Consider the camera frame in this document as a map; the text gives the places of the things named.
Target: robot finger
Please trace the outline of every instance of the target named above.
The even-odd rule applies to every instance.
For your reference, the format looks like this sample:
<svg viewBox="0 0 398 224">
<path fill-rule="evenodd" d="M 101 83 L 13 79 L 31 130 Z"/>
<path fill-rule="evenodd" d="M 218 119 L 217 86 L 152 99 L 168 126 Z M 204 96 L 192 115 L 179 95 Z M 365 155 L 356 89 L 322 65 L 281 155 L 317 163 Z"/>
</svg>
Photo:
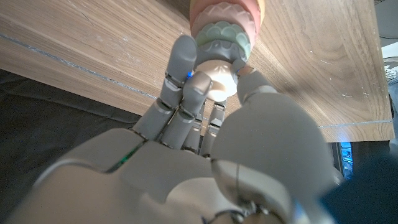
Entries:
<svg viewBox="0 0 398 224">
<path fill-rule="evenodd" d="M 212 86 L 211 78 L 196 72 L 183 88 L 183 101 L 166 127 L 160 142 L 172 149 L 181 149 Z"/>
<path fill-rule="evenodd" d="M 213 110 L 211 111 L 209 123 L 206 127 L 206 132 L 201 144 L 200 155 L 203 157 L 210 157 L 213 142 L 217 137 L 218 131 L 224 121 L 226 101 L 215 102 Z"/>
<path fill-rule="evenodd" d="M 147 140 L 156 140 L 182 99 L 182 90 L 197 58 L 195 40 L 179 37 L 172 48 L 160 96 L 132 128 Z"/>
<path fill-rule="evenodd" d="M 188 150 L 194 154 L 199 153 L 200 143 L 200 132 L 202 128 L 203 113 L 205 112 L 205 103 L 201 106 L 200 112 L 198 113 L 191 130 L 189 130 L 187 138 L 182 145 L 182 150 Z"/>
</svg>

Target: black fabric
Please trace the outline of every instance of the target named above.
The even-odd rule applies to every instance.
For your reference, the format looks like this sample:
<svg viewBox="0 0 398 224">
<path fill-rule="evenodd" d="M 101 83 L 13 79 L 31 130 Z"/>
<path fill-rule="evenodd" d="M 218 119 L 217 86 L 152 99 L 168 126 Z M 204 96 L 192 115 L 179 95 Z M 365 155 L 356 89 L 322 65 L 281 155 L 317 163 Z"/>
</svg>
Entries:
<svg viewBox="0 0 398 224">
<path fill-rule="evenodd" d="M 398 223 L 398 159 L 373 157 L 322 203 L 339 224 Z"/>
<path fill-rule="evenodd" d="M 0 223 L 46 167 L 139 115 L 0 70 Z"/>
</svg>

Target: wooden table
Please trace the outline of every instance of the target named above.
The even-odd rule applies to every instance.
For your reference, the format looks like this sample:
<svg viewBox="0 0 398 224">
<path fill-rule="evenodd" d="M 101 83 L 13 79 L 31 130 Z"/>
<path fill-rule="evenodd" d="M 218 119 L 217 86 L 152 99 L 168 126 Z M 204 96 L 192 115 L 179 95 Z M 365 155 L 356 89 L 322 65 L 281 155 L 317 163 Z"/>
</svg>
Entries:
<svg viewBox="0 0 398 224">
<path fill-rule="evenodd" d="M 2 0 L 0 68 L 143 114 L 173 42 L 190 33 L 188 8 L 189 0 Z M 372 0 L 268 0 L 249 63 L 327 141 L 393 138 Z M 227 114 L 239 107 L 233 96 Z"/>
</svg>

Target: gray robotic finger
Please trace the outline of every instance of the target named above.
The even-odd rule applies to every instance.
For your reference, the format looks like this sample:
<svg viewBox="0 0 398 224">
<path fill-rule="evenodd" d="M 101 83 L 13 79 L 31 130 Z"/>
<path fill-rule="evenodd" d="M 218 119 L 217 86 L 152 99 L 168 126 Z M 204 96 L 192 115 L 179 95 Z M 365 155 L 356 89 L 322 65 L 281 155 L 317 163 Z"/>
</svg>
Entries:
<svg viewBox="0 0 398 224">
<path fill-rule="evenodd" d="M 211 111 L 209 123 L 206 128 L 206 133 L 201 143 L 200 155 L 203 157 L 210 157 L 213 142 L 217 137 L 218 131 L 224 121 L 226 101 L 215 102 L 213 110 Z"/>
<path fill-rule="evenodd" d="M 187 35 L 178 38 L 170 54 L 160 99 L 170 108 L 176 109 L 182 99 L 182 87 L 192 72 L 197 59 L 197 44 Z"/>
<path fill-rule="evenodd" d="M 148 140 L 158 138 L 181 102 L 182 87 L 196 58 L 197 45 L 192 37 L 183 35 L 175 41 L 160 97 L 132 128 L 137 134 Z"/>
<path fill-rule="evenodd" d="M 132 127 L 132 130 L 143 138 L 153 141 L 157 139 L 173 114 L 174 110 L 164 105 L 158 98 Z"/>
<path fill-rule="evenodd" d="M 244 51 L 235 43 L 225 40 L 214 40 L 198 48 L 198 57 L 194 68 L 208 60 L 224 60 L 233 63 L 235 60 L 247 62 Z"/>
<path fill-rule="evenodd" d="M 160 139 L 162 144 L 181 149 L 211 85 L 211 78 L 203 72 L 196 72 L 187 80 L 183 88 L 183 101 Z"/>
<path fill-rule="evenodd" d="M 202 105 L 200 112 L 198 113 L 191 130 L 189 130 L 188 136 L 185 139 L 182 149 L 191 151 L 195 154 L 199 153 L 199 143 L 200 143 L 200 131 L 202 128 L 203 113 L 205 111 L 205 104 Z"/>
</svg>

